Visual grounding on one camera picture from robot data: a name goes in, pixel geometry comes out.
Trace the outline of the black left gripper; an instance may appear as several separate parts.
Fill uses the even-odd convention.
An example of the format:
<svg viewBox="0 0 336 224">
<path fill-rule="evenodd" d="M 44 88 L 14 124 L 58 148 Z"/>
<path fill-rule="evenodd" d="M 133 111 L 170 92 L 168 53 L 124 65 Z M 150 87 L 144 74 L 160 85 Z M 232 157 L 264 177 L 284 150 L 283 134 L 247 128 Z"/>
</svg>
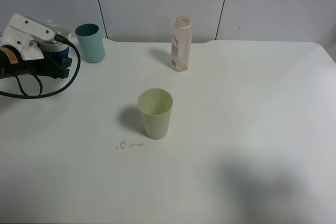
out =
<svg viewBox="0 0 336 224">
<path fill-rule="evenodd" d="M 51 62 L 48 54 L 43 52 L 43 56 L 43 59 L 25 61 L 15 47 L 1 46 L 1 79 L 26 74 L 54 79 L 65 79 L 69 76 L 71 58 L 51 57 Z"/>
</svg>

